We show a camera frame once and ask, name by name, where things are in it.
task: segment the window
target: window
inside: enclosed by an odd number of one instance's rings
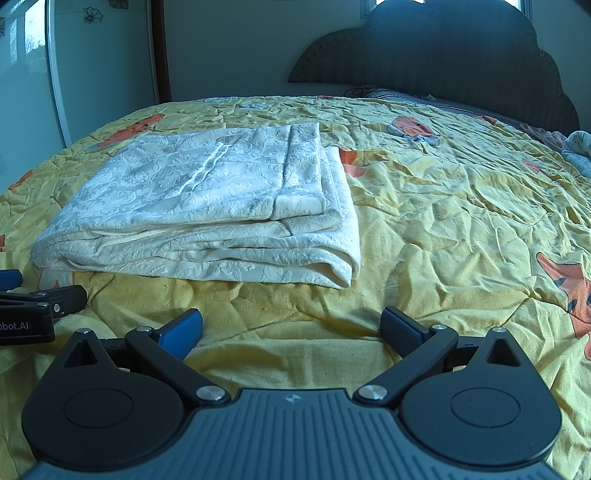
[[[379,5],[380,3],[385,1],[387,0],[361,0],[361,17],[367,18],[369,13],[375,8],[376,5]],[[414,1],[419,4],[425,3],[425,0]],[[505,2],[513,5],[518,10],[521,10],[524,13],[524,15],[531,21],[531,0],[505,0]]]

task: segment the yellow bedspread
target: yellow bedspread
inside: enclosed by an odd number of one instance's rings
[[[153,117],[157,113],[164,116]],[[320,122],[323,145],[343,147],[359,218],[362,268],[353,286],[36,269],[29,257],[32,242],[131,140],[95,145],[147,118],[152,120],[111,140],[129,132]],[[382,309],[393,304],[424,325],[445,323],[464,335],[507,327],[563,412],[549,464],[567,479],[588,480],[591,184],[559,154],[494,123],[374,99],[168,103],[113,122],[29,172],[0,196],[0,268],[22,271],[18,291],[74,281],[88,291],[89,302],[84,312],[56,325],[54,343],[0,348],[0,478],[13,480],[33,464],[21,409],[81,326],[103,338],[123,336],[196,307],[205,333],[187,363],[231,392],[255,386],[344,386],[351,392],[398,359],[378,337]]]

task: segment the window frame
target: window frame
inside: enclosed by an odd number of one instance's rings
[[[369,17],[369,14],[377,6],[376,0],[361,0],[361,18],[364,20]],[[527,20],[532,24],[532,8],[531,0],[519,0],[519,11],[525,15]]]

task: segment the white textured blanket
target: white textured blanket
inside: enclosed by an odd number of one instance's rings
[[[318,124],[144,136],[36,240],[40,268],[350,286],[357,217]]]

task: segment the metal screw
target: metal screw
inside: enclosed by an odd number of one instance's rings
[[[366,400],[383,400],[388,395],[388,390],[381,385],[364,385],[357,393]]]
[[[222,387],[208,385],[207,387],[198,388],[195,395],[197,395],[199,400],[220,401],[226,396],[226,391]]]

